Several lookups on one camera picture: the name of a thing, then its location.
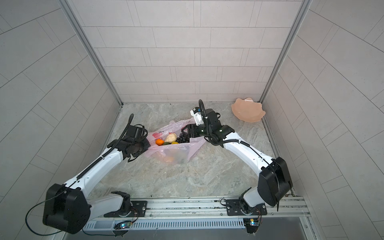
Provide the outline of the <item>dark fake grapes bunch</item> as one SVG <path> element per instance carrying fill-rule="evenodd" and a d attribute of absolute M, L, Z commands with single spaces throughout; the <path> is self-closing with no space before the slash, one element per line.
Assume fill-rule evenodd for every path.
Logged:
<path fill-rule="evenodd" d="M 180 135 L 177 137 L 176 142 L 179 143 L 179 144 L 189 143 L 190 142 L 190 138 L 189 138 L 189 136 L 187 134 L 180 133 Z"/>

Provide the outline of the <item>pink scalloped plate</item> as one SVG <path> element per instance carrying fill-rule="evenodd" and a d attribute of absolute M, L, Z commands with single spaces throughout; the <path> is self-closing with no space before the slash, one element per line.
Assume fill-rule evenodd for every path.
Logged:
<path fill-rule="evenodd" d="M 252 98 L 237 98 L 231 105 L 233 114 L 241 121 L 248 123 L 260 122 L 266 112 L 261 103 L 254 102 Z"/>

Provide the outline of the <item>pink plastic bag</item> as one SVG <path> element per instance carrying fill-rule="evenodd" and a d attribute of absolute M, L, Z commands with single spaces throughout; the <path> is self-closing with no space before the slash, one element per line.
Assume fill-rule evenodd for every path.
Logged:
<path fill-rule="evenodd" d="M 169 134 L 179 135 L 182 128 L 188 124 L 194 124 L 194 119 L 182 121 L 170 121 L 170 123 L 152 133 L 149 133 L 147 140 L 150 143 L 149 149 L 144 153 L 147 158 L 155 158 L 160 162 L 168 164 L 184 164 L 189 162 L 206 142 L 203 137 L 192 138 L 188 143 L 169 144 L 159 146 L 156 140 L 165 140 Z"/>

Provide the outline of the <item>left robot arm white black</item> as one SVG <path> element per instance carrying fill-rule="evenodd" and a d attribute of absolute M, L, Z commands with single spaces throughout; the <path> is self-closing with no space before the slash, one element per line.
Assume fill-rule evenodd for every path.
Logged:
<path fill-rule="evenodd" d="M 46 193 L 43 224 L 76 234 L 88 221 L 99 216 L 126 217 L 133 212 L 131 196 L 114 191 L 89 200 L 94 187 L 117 165 L 131 162 L 149 149 L 148 131 L 141 124 L 132 125 L 134 115 L 120 137 L 107 145 L 91 164 L 64 184 L 52 185 Z"/>

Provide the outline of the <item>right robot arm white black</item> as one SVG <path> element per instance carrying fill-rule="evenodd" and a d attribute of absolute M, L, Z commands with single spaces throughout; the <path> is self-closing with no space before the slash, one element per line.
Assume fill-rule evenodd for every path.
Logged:
<path fill-rule="evenodd" d="M 278 207 L 280 200 L 292 189 L 293 182 L 286 161 L 265 155 L 244 141 L 233 128 L 222 125 L 220 114 L 206 109 L 202 100 L 191 110 L 195 120 L 182 130 L 188 130 L 189 138 L 203 137 L 213 146 L 220 146 L 239 157 L 258 176 L 258 186 L 246 190 L 239 197 L 243 214 L 262 214 L 265 205 Z"/>

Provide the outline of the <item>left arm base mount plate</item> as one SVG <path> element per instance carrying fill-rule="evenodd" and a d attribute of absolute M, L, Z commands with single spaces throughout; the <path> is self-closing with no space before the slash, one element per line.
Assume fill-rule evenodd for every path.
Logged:
<path fill-rule="evenodd" d="M 104 214 L 105 218 L 141 218 L 145 216 L 147 201 L 130 201 L 123 203 L 121 208 L 115 212 Z"/>

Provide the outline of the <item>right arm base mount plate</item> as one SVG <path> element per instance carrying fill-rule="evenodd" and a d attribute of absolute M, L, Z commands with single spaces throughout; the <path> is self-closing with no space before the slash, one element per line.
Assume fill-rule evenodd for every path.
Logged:
<path fill-rule="evenodd" d="M 264 203 L 250 207 L 243 200 L 221 199 L 220 203 L 226 207 L 228 216 L 265 216 L 268 214 Z"/>

